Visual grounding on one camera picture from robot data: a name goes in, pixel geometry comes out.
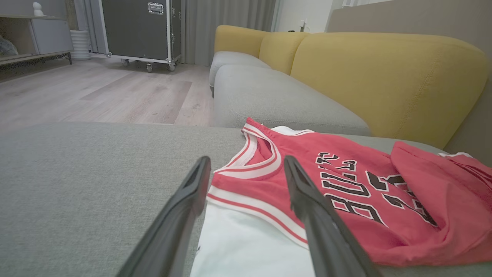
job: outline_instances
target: gray sofa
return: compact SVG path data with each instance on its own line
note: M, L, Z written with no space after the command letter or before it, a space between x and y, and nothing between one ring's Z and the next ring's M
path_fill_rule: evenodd
M210 68L214 126L241 128L246 118L267 127L370 136L355 113L256 57L220 51Z
M396 141L343 136L387 153ZM208 155L218 169L244 141L233 128L114 123L38 125L0 137L0 276L115 276L196 159ZM491 269L381 267L386 277L485 277Z

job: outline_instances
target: metal handle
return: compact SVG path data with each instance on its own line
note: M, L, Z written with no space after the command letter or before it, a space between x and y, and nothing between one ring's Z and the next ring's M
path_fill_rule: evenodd
M163 15L164 14L164 5L161 3L148 2L147 3L147 10L151 14Z

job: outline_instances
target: gray curtain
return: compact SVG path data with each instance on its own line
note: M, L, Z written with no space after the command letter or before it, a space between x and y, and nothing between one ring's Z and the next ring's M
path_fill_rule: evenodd
M183 0L181 62L209 66L214 57L215 29L233 25L270 31L275 0Z

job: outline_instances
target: white vase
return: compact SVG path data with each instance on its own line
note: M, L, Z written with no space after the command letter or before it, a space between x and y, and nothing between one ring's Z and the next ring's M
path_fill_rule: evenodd
M88 31L72 31L73 52L71 53L73 60L89 60L89 32Z

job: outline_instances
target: white cabinet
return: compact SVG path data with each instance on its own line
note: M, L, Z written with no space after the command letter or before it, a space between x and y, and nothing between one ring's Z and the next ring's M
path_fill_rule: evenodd
M65 20L31 19L40 55L73 50L70 28Z

